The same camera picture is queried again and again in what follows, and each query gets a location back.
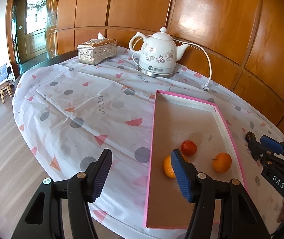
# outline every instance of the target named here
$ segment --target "power cord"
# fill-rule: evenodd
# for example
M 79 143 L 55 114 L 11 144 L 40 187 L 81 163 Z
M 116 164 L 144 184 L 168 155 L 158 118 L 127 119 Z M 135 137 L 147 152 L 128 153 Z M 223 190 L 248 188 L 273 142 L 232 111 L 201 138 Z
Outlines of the power cord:
M 133 44 L 133 49 L 134 49 L 135 45 L 136 45 L 141 39 L 142 39 L 142 37 L 139 38 L 139 39 Z M 198 44 L 191 43 L 191 42 L 184 42 L 184 41 L 180 41 L 180 40 L 177 40 L 177 39 L 174 39 L 174 38 L 173 38 L 173 40 L 175 40 L 175 41 L 177 41 L 177 42 L 180 42 L 180 43 L 183 43 L 183 44 L 188 44 L 188 45 L 196 46 L 196 47 L 198 47 L 200 50 L 202 50 L 202 51 L 204 52 L 204 54 L 206 55 L 207 61 L 208 61 L 208 66 L 209 66 L 209 68 L 210 68 L 210 76 L 209 76 L 207 82 L 206 82 L 205 84 L 202 84 L 202 85 L 201 85 L 201 89 L 204 90 L 204 91 L 208 91 L 208 90 L 209 90 L 208 84 L 210 83 L 210 80 L 211 80 L 211 78 L 212 78 L 212 65 L 211 65 L 210 58 L 209 58 L 208 54 L 206 53 L 206 51 L 205 51 L 200 45 L 198 45 Z M 136 65 L 138 65 L 138 63 L 135 61 L 135 58 L 134 58 L 134 55 L 133 55 L 133 51 L 131 51 L 131 53 L 132 53 L 132 59 L 133 59 L 134 63 L 136 63 Z

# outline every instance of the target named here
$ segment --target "kettle base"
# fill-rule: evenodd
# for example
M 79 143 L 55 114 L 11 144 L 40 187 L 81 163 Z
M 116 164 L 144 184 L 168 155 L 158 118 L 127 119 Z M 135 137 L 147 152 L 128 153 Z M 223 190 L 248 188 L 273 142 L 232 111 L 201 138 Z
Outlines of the kettle base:
M 164 77 L 164 78 L 170 78 L 174 75 L 174 72 L 170 73 L 170 74 L 157 74 L 157 73 L 153 73 L 153 72 L 150 72 L 150 71 L 146 71 L 144 69 L 142 69 L 140 66 L 138 66 L 138 71 L 148 75 L 148 76 L 151 76 L 151 77 Z

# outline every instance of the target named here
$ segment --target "tablecloth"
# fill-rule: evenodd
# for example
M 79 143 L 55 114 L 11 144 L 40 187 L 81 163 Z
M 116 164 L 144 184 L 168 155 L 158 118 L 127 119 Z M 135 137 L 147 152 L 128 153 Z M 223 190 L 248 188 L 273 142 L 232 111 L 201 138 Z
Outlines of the tablecloth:
M 218 83 L 211 81 L 209 92 L 201 90 L 206 81 L 180 64 L 169 79 L 149 77 L 137 71 L 129 50 L 117 47 L 115 58 L 97 66 L 74 57 L 27 71 L 12 105 L 26 144 L 54 181 L 84 171 L 104 148 L 112 150 L 102 194 L 89 204 L 96 220 L 126 239 L 181 239 L 185 229 L 142 226 L 155 92 L 166 90 L 216 103 L 236 142 L 248 193 L 272 233 L 278 227 L 283 198 L 261 176 L 262 166 L 252 159 L 245 133 L 254 132 L 258 140 L 266 134 L 277 141 L 284 141 L 284 135 Z

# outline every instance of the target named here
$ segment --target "power plug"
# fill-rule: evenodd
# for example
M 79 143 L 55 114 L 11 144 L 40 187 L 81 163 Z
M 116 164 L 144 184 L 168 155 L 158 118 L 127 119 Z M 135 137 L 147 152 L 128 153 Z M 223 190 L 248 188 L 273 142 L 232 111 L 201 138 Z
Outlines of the power plug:
M 202 89 L 203 91 L 208 92 L 208 87 L 205 86 L 204 84 L 201 85 L 201 89 Z

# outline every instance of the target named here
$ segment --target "kettle spout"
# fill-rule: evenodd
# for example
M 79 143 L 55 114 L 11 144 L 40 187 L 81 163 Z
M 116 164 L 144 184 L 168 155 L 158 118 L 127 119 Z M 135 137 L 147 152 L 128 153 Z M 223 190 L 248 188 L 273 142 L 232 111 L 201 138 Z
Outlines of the kettle spout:
M 181 57 L 183 56 L 184 52 L 185 52 L 185 49 L 188 47 L 189 45 L 188 44 L 183 44 L 183 45 L 180 45 L 177 47 L 177 57 L 176 57 L 176 60 L 180 60 Z

